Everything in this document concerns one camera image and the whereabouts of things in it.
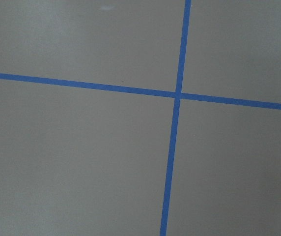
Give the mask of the blue tape line crosswise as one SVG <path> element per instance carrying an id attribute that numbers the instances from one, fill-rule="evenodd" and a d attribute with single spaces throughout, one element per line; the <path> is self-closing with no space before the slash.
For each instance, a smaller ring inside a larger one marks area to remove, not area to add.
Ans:
<path id="1" fill-rule="evenodd" d="M 227 97 L 220 97 L 220 96 L 210 96 L 210 95 L 201 95 L 201 94 L 192 94 L 192 93 L 181 93 L 180 95 L 177 95 L 176 92 L 165 91 L 165 90 L 133 88 L 133 87 L 125 87 L 125 86 L 114 86 L 114 85 L 69 81 L 69 80 L 61 80 L 61 79 L 51 79 L 51 78 L 33 77 L 33 76 L 23 76 L 23 75 L 13 75 L 13 74 L 3 74 L 3 73 L 0 73 L 0 79 L 1 80 L 20 81 L 20 82 L 29 82 L 29 83 L 38 83 L 38 84 L 47 84 L 47 85 L 56 85 L 56 86 L 64 86 L 64 87 L 74 87 L 74 88 L 83 88 L 83 89 L 94 89 L 94 90 L 150 95 L 150 96 L 158 96 L 158 97 L 168 97 L 168 98 L 179 97 L 179 98 L 185 99 L 185 100 L 194 100 L 194 101 L 203 101 L 203 102 L 212 102 L 212 103 L 231 104 L 231 105 L 238 105 L 238 106 L 248 106 L 248 107 L 281 110 L 281 103 L 254 101 L 254 100 L 237 99 L 237 98 L 227 98 Z"/>

